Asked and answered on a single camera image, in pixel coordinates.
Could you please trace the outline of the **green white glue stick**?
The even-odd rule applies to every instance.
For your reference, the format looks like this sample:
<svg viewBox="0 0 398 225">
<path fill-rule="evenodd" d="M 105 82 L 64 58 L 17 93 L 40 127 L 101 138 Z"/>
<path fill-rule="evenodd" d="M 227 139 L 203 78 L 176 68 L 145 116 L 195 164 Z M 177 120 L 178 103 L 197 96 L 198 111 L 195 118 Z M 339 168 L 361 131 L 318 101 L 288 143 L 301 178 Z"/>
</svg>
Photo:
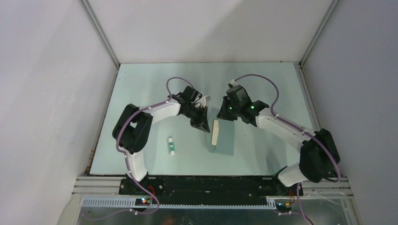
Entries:
<svg viewBox="0 0 398 225">
<path fill-rule="evenodd" d="M 174 142 L 173 142 L 172 138 L 168 138 L 168 148 L 169 148 L 170 155 L 175 155 L 175 147 L 174 147 Z"/>
</svg>

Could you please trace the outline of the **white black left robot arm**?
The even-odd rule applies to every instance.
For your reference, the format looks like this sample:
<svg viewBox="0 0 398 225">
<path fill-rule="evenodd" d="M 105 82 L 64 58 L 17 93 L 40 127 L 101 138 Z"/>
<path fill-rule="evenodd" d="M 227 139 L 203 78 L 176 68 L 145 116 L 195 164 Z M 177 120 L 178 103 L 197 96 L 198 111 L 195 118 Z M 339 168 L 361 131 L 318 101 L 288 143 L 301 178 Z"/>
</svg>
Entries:
<svg viewBox="0 0 398 225">
<path fill-rule="evenodd" d="M 123 110 L 112 137 L 116 139 L 116 150 L 124 155 L 127 175 L 133 179 L 130 189 L 137 195 L 148 191 L 148 182 L 143 179 L 145 168 L 143 149 L 147 144 L 151 126 L 169 117 L 183 115 L 190 120 L 193 128 L 210 132 L 207 119 L 209 95 L 202 95 L 191 86 L 183 92 L 171 94 L 162 102 L 138 107 L 129 104 Z"/>
</svg>

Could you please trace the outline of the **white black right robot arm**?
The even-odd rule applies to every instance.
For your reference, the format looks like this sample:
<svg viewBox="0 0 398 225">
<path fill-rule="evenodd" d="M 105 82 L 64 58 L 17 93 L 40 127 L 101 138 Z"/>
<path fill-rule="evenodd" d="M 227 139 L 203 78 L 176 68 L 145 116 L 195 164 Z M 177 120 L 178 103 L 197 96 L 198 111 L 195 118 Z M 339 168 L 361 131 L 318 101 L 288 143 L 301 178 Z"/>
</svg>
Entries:
<svg viewBox="0 0 398 225">
<path fill-rule="evenodd" d="M 278 171 L 273 190 L 279 196 L 287 195 L 292 186 L 309 180 L 318 183 L 331 172 L 341 177 L 337 164 L 340 156 L 331 133 L 302 127 L 280 117 L 262 101 L 252 101 L 241 85 L 229 84 L 217 118 L 244 123 L 264 129 L 287 142 L 299 153 L 299 161 Z"/>
</svg>

